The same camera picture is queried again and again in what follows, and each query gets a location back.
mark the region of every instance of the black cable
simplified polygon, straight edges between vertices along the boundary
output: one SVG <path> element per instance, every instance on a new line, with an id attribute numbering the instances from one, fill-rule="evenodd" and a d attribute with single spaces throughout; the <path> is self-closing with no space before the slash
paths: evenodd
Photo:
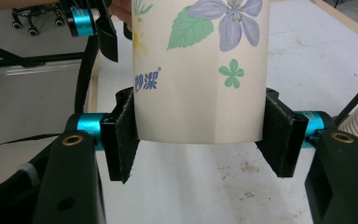
<path id="1" fill-rule="evenodd" d="M 358 93 L 353 97 L 353 99 L 348 103 L 347 106 L 339 113 L 339 115 L 334 119 L 337 127 L 341 124 L 342 121 L 351 113 L 351 111 L 358 105 Z"/>
<path id="2" fill-rule="evenodd" d="M 44 138 L 56 137 L 59 135 L 60 135 L 60 133 L 40 134 L 40 135 L 36 135 L 36 136 L 32 136 L 32 137 L 26 137 L 26 138 L 22 138 L 22 139 L 10 141 L 10 142 L 1 143 L 0 146 L 4 145 L 4 144 L 10 144 L 10 143 L 40 140 L 40 139 L 44 139 Z"/>
<path id="3" fill-rule="evenodd" d="M 83 113 L 83 106 L 86 103 L 87 91 L 89 90 L 92 67 L 94 66 L 95 59 L 97 58 L 98 50 L 98 36 L 89 36 L 83 59 L 80 64 L 79 74 L 77 76 L 75 113 Z"/>

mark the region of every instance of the white table surface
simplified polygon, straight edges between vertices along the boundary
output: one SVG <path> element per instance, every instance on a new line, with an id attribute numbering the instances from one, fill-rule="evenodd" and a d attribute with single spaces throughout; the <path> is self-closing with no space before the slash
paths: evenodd
<path id="1" fill-rule="evenodd" d="M 132 86 L 131 42 L 123 36 L 119 60 L 101 58 L 98 112 L 111 112 L 116 92 Z M 336 115 L 358 92 L 358 35 L 306 0 L 272 3 L 268 87 L 293 110 Z M 23 152 L 32 143 L 10 146 L 13 157 L 6 165 L 11 167 L 5 172 L 0 168 L 0 181 L 15 170 L 16 161 L 32 157 L 30 151 Z M 1 155 L 6 147 L 1 146 L 0 166 L 7 159 Z M 104 154 L 99 152 L 107 222 L 312 223 L 304 181 L 313 154 L 312 148 L 302 149 L 295 176 L 281 179 L 253 143 L 143 141 L 123 185 L 109 181 Z"/>

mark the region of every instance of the white paper cup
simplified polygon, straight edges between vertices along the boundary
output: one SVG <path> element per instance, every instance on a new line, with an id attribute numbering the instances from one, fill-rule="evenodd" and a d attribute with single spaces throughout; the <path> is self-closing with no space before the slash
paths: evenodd
<path id="1" fill-rule="evenodd" d="M 269 0 L 132 0 L 141 140 L 262 139 Z"/>

